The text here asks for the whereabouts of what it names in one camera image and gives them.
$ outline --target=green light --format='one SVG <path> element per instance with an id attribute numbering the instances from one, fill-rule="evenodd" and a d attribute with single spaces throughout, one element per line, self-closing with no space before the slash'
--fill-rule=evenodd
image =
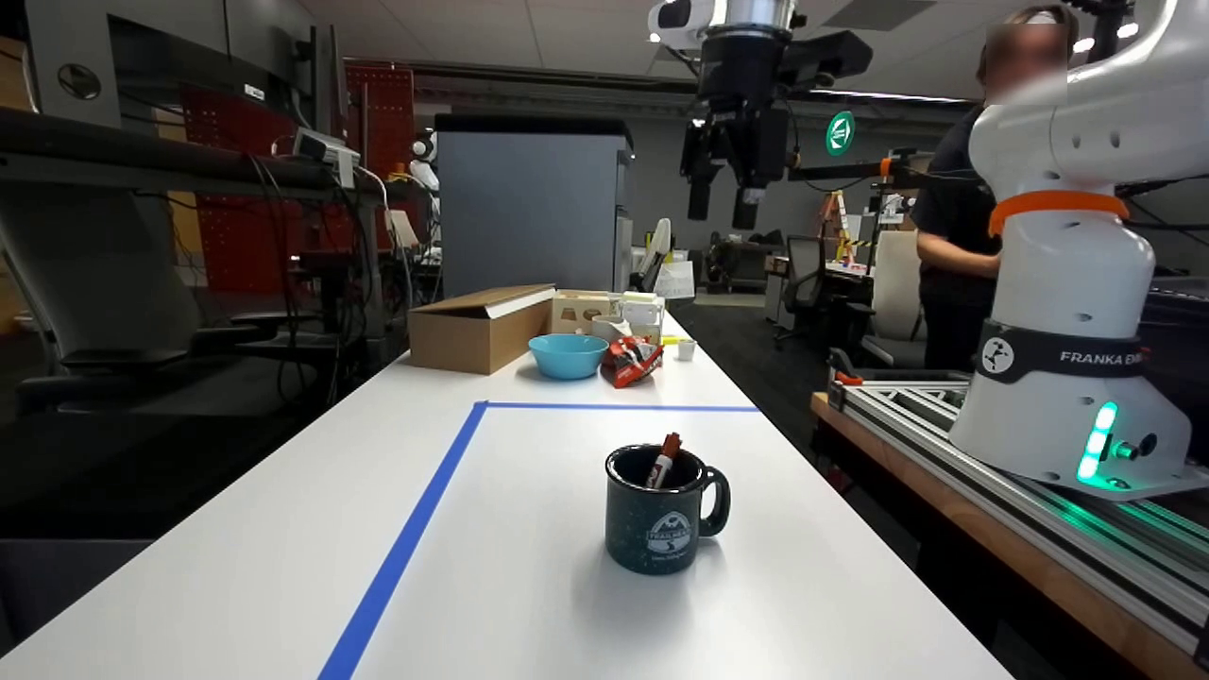
<path id="1" fill-rule="evenodd" d="M 1109 427 L 1119 422 L 1119 412 L 1123 408 L 1116 401 L 1099 406 L 1099 412 L 1092 418 L 1092 431 L 1087 431 L 1087 446 L 1085 446 L 1080 469 L 1078 469 L 1080 484 L 1092 484 L 1099 478 L 1099 460 L 1103 457 L 1128 451 L 1128 446 L 1105 451 L 1105 437 L 1109 437 Z"/>
<path id="2" fill-rule="evenodd" d="M 841 156 L 850 145 L 854 145 L 854 131 L 859 131 L 859 122 L 850 111 L 838 111 L 832 122 L 828 122 L 828 131 L 825 131 L 825 146 L 832 156 Z"/>

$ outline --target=blue bowl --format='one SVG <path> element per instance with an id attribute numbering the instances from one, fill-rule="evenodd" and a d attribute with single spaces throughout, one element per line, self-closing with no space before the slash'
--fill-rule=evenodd
<path id="1" fill-rule="evenodd" d="M 600 357 L 603 357 L 600 335 L 579 335 L 579 333 L 548 333 L 532 335 L 530 352 L 538 358 L 538 372 L 550 382 L 584 382 L 595 373 Z"/>

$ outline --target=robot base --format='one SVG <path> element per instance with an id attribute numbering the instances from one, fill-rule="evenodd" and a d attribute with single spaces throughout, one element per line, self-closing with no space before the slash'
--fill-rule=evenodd
<path id="1" fill-rule="evenodd" d="M 1209 486 L 1187 460 L 1189 418 L 1145 377 L 976 373 L 954 451 L 1000 474 L 1132 504 Z"/>

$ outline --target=white table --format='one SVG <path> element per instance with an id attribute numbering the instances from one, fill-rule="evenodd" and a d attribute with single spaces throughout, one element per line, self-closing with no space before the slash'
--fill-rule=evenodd
<path id="1" fill-rule="evenodd" d="M 687 576 L 643 580 L 600 549 L 600 460 L 663 431 L 730 478 L 731 519 Z M 400 358 L 26 639 L 0 678 L 1010 673 L 696 352 L 643 389 L 548 387 L 530 357 L 491 377 Z"/>

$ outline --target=floor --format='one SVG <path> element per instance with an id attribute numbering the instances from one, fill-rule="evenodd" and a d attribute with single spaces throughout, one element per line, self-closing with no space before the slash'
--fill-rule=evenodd
<path id="1" fill-rule="evenodd" d="M 896 515 L 838 469 L 828 451 L 817 446 L 817 422 L 808 417 L 808 398 L 825 389 L 825 349 L 808 335 L 784 333 L 763 316 L 760 294 L 701 294 L 687 305 L 682 325 L 696 333 L 699 349 L 718 358 L 718 366 L 748 392 L 748 401 L 811 460 L 828 481 L 836 481 L 850 505 L 918 567 L 918 541 L 896 523 Z M 10 387 L 39 373 L 41 352 L 34 335 L 0 342 L 0 422 L 10 418 Z M 996 619 L 992 639 L 996 658 L 1012 678 L 1029 680 L 1064 680 L 1037 651 Z"/>

